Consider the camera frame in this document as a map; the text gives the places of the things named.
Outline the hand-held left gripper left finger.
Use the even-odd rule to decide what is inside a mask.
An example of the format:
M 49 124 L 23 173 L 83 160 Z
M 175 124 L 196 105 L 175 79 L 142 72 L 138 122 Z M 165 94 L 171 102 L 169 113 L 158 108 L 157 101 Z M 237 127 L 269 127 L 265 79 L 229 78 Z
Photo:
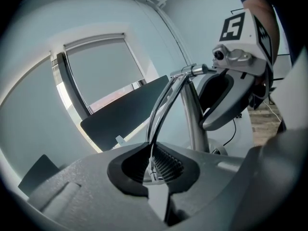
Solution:
M 79 159 L 36 188 L 28 203 L 71 231 L 163 231 L 143 185 L 149 156 L 149 145 L 139 143 Z

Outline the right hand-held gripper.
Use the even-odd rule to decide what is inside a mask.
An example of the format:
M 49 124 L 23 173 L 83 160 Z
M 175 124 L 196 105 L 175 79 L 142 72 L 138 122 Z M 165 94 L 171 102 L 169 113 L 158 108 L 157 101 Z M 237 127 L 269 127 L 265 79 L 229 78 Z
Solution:
M 203 112 L 199 126 L 206 131 L 221 128 L 248 104 L 257 109 L 268 97 L 273 84 L 272 40 L 251 11 L 225 19 L 212 53 L 215 68 L 234 71 L 206 74 L 197 87 Z

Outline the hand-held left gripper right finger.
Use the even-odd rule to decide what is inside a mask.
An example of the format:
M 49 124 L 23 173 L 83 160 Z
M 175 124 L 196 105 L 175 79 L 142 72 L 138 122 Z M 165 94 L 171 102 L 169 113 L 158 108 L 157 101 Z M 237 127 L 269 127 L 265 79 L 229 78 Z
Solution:
M 166 223 L 173 226 L 194 216 L 229 184 L 243 158 L 198 152 L 157 143 L 155 167 L 169 189 Z

